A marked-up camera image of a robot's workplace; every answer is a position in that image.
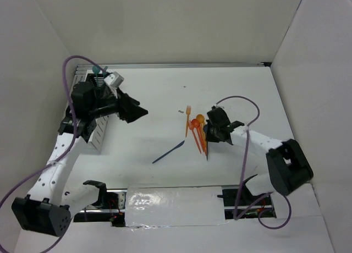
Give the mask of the blue knife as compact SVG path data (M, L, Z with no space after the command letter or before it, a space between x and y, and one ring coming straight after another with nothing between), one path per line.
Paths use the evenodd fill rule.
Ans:
M155 164L156 162L158 162L159 160L163 159L164 157L166 157L168 154L170 154L171 152L175 151L176 149L182 147L184 145L184 140L181 141L179 144L177 144L175 147L173 147L172 149L170 149L169 151L167 151L166 153L162 154L161 156L159 156L157 159L155 159L152 164Z

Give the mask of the yellow spoon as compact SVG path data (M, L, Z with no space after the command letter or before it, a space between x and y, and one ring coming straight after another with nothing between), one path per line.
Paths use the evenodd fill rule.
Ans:
M205 125L205 118L204 118L204 116L203 116L202 114L198 114L198 115L196 116L196 119L200 122L200 124L202 125L202 128L203 128L203 126Z

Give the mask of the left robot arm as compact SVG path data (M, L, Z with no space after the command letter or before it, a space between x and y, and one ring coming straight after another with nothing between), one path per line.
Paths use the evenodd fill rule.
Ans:
M79 82L70 98L72 104L61 121L48 168L24 198L17 197L12 203L23 230L61 237L71 219L85 207L105 207L109 196L103 182L87 180L78 192L65 193L74 164L96 129L98 118L117 114L120 120L131 123L148 114L139 101L120 88L110 89L105 84Z

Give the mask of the black utensil caddy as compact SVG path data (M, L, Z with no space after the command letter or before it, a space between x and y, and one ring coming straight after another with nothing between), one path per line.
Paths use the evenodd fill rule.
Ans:
M107 75L104 74L87 74L86 79L79 83L80 88L84 92L91 92L91 91L108 91L109 88L105 83L105 77Z

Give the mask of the orange fork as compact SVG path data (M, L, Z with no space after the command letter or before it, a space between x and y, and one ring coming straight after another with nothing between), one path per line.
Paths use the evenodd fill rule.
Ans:
M200 147L199 141L198 141L198 139L197 139L197 136L195 135L195 130L194 130L195 128L194 128L194 126L192 125L192 123L191 123L190 120L188 121L188 126L189 126L189 129L191 130L191 132L192 132L192 134L193 134L193 137L194 137L194 140L195 140L195 143L196 143L196 145L197 145L197 148L198 148L199 152L202 153L202 152L201 152L201 147Z

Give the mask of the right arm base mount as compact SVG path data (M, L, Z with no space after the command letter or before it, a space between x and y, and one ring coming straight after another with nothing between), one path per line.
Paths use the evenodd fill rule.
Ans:
M222 200L224 206L224 216L226 220L234 218L235 200L237 197L238 188L236 186L223 187L220 194L217 195ZM237 214L241 214L247 207L249 207L259 196L253 196L246 187L243 187L238 203ZM257 218L259 213L263 212L263 218L276 218L276 213L273 207L273 202L270 197L266 197L257 202L240 218Z

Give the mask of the aluminium frame rail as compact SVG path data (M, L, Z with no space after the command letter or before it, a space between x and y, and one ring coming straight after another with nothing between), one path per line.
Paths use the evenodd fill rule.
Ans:
M150 63L150 64L102 64L108 69L151 69L151 68L234 68L234 67L271 67L272 62L259 63Z

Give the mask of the white utensil caddy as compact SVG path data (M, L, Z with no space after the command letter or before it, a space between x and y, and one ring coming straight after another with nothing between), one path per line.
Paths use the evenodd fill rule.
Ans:
M105 137L105 131L108 123L108 117L96 119L96 127L92 132L88 141L88 146L98 153L101 153L102 145Z

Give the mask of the white taped paper sheet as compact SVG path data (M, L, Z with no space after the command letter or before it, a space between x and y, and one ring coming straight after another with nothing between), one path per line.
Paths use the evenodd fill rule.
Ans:
M126 194L127 227L217 226L225 224L219 186L130 188Z

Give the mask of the blue spoon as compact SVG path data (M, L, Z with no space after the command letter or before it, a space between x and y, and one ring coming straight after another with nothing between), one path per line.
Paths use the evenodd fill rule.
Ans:
M203 132L205 133L205 146L206 146L206 161L208 161L208 140L207 140L207 124L203 128Z

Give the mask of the yellow fork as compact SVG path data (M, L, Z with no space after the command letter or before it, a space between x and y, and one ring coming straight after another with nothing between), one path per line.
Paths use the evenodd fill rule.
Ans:
M191 106L190 105L187 105L185 113L186 113L185 137L187 137L188 130L189 130L189 116L191 114Z

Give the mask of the teal spoon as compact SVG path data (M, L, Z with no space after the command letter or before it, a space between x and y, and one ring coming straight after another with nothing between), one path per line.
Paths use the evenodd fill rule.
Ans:
M98 84L98 75L100 73L100 69L98 67L96 67L95 65L93 65L92 72L94 73L96 83Z

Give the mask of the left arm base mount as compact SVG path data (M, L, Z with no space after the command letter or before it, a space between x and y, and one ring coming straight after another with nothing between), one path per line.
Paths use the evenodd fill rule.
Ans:
M74 223L108 223L113 227L125 227L127 189L108 189L101 207L87 206L75 215Z

